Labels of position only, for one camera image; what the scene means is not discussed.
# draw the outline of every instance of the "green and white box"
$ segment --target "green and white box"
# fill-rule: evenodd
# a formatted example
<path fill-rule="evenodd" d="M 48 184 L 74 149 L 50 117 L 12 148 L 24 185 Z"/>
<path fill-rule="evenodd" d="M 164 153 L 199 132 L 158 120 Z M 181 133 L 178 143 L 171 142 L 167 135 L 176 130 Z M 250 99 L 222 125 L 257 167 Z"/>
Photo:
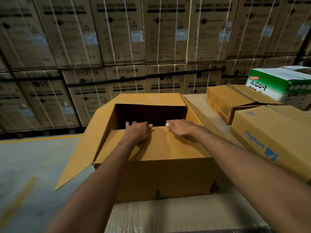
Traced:
<path fill-rule="evenodd" d="M 311 103 L 311 75 L 281 68 L 251 69 L 246 85 L 258 92 L 307 110 Z"/>

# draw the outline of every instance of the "person's left arm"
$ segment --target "person's left arm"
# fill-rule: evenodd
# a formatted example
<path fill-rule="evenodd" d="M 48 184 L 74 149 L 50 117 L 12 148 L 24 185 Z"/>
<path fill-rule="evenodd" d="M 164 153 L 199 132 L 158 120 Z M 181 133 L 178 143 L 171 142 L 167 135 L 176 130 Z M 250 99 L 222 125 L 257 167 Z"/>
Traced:
<path fill-rule="evenodd" d="M 72 194 L 46 232 L 103 232 L 115 203 L 126 163 L 136 144 L 150 134 L 148 122 L 126 122 L 120 143 Z"/>

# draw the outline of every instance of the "person's right arm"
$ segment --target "person's right arm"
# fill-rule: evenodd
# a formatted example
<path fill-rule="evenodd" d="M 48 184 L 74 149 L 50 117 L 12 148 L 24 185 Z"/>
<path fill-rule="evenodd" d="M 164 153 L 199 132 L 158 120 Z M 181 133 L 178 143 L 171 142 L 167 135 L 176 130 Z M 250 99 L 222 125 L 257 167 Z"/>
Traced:
<path fill-rule="evenodd" d="M 276 232 L 311 232 L 311 187 L 255 154 L 186 120 L 168 120 L 178 136 L 202 144 Z"/>

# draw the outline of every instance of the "hand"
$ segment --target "hand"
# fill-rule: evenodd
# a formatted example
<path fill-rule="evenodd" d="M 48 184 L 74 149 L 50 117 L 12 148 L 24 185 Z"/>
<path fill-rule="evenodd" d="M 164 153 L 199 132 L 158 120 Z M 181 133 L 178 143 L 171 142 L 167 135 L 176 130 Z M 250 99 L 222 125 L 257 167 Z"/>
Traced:
<path fill-rule="evenodd" d="M 193 136 L 196 128 L 202 126 L 195 125 L 192 121 L 181 120 L 167 120 L 165 126 L 167 126 L 177 136 Z"/>
<path fill-rule="evenodd" d="M 126 130 L 124 138 L 137 144 L 138 142 L 144 141 L 148 138 L 153 125 L 148 125 L 148 122 L 138 123 L 134 121 L 132 125 L 130 125 L 129 122 L 126 122 L 125 127 Z"/>

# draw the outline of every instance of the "open cardboard box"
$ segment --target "open cardboard box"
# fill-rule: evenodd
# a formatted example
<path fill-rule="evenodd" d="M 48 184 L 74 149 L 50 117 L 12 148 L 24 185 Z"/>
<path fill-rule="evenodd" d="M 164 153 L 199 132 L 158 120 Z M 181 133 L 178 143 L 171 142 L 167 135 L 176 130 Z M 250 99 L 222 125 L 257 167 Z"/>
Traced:
<path fill-rule="evenodd" d="M 209 194 L 216 162 L 200 144 L 175 137 L 165 126 L 170 119 L 192 120 L 226 139 L 179 93 L 120 94 L 95 112 L 56 189 L 89 165 L 98 168 L 124 135 L 126 121 L 148 121 L 151 136 L 131 153 L 117 202 Z"/>

